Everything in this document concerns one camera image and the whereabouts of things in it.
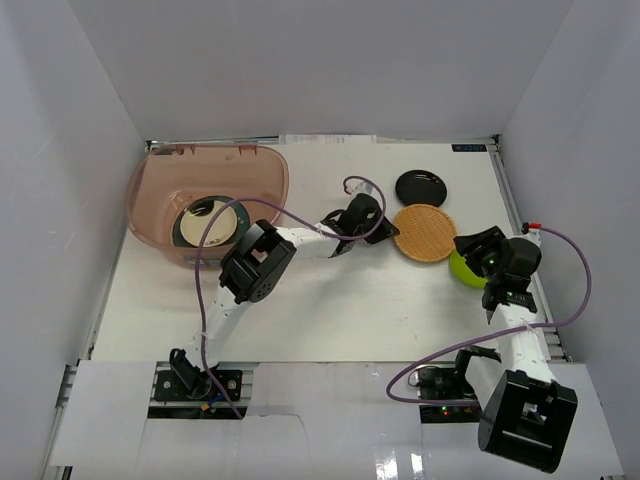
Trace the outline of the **lime green plate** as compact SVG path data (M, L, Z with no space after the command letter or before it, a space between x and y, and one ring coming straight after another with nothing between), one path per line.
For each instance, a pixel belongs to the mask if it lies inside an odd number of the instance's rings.
M483 289L487 283L485 278L479 277L472 272L464 258L456 251L453 251L449 257L449 268L453 276L468 287Z

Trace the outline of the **woven bamboo plate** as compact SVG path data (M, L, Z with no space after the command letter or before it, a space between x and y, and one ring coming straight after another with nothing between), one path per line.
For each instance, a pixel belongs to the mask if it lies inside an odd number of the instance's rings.
M449 215L428 204L401 209L393 220L399 230L394 243L407 258L419 263L446 260L454 251L456 226Z

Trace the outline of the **dark blue-grey large plate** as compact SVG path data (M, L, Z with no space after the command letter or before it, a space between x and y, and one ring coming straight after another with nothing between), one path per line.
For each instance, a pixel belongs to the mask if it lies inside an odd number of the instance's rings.
M194 201L176 218L172 231L172 245L196 248L210 219L231 199L225 196L208 196ZM249 228L250 218L242 204L226 208L211 227L205 248L233 244Z

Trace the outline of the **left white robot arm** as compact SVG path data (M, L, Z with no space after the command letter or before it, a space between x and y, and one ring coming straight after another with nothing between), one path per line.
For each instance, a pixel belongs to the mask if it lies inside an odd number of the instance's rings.
M216 372L219 355L240 319L253 304L273 292L292 261L332 259L350 252L360 240L369 245L393 239L399 229L386 218L386 201L368 193L352 193L345 209L334 210L311 224L288 211L301 224L277 227L265 219L253 223L223 256L215 297L206 306L200 267L194 272L200 329L187 349L174 348L169 366L181 393L190 400L226 400L239 395L222 383Z

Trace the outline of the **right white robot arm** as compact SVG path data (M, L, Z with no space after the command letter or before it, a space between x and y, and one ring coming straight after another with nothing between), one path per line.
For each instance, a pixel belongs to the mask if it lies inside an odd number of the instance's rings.
M461 349L452 388L480 404L482 451L553 473L578 399L551 372L534 327L538 309L529 285L542 260L539 237L529 232L508 238L494 226L457 236L454 245L470 270L486 281L482 306L497 346L477 341Z

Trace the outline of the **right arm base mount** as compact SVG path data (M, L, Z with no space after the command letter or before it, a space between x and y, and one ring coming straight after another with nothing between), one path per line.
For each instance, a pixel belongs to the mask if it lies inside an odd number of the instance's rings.
M426 366L408 377L408 385L417 390L421 400L446 400L445 405L419 406L420 420L428 424L478 423L481 408L478 404L456 406L454 401L476 401L472 388L458 378L453 367Z

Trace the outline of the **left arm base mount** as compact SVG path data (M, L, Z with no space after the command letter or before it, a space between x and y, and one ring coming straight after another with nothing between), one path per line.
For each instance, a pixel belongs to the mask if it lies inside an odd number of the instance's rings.
M205 372L183 349L174 348L168 366L156 370L148 418L165 420L241 420L244 372L214 368Z

